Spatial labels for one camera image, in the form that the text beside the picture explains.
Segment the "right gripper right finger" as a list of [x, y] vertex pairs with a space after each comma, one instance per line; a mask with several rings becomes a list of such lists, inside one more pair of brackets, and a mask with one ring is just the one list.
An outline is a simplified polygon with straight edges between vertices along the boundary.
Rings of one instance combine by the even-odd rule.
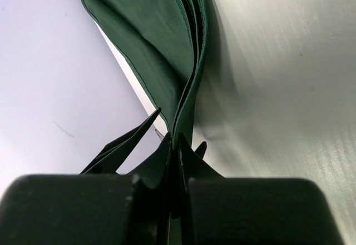
[[183, 244], [337, 244], [320, 188], [303, 178], [225, 178], [177, 143]]

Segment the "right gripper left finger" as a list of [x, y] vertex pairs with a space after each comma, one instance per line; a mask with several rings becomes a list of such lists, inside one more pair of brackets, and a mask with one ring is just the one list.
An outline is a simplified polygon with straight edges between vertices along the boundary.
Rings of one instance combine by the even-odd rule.
[[1, 200], [2, 244], [167, 244], [167, 134], [134, 170], [17, 178]]

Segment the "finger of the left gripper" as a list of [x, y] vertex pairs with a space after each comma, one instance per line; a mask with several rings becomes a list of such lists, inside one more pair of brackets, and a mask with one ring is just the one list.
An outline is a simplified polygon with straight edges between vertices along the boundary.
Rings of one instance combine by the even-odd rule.
[[80, 174], [115, 174], [160, 113], [161, 108], [158, 108], [139, 126], [106, 144]]
[[199, 158], [203, 159], [206, 150], [207, 150], [207, 143], [206, 143], [205, 141], [203, 141], [203, 142], [197, 147], [197, 149], [195, 150], [195, 154], [196, 154]]

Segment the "dark green cloth napkin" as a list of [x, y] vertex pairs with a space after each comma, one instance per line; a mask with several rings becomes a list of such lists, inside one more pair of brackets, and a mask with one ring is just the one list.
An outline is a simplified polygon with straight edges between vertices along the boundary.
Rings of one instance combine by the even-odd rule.
[[205, 0], [81, 0], [128, 61], [173, 140], [192, 141], [208, 36]]

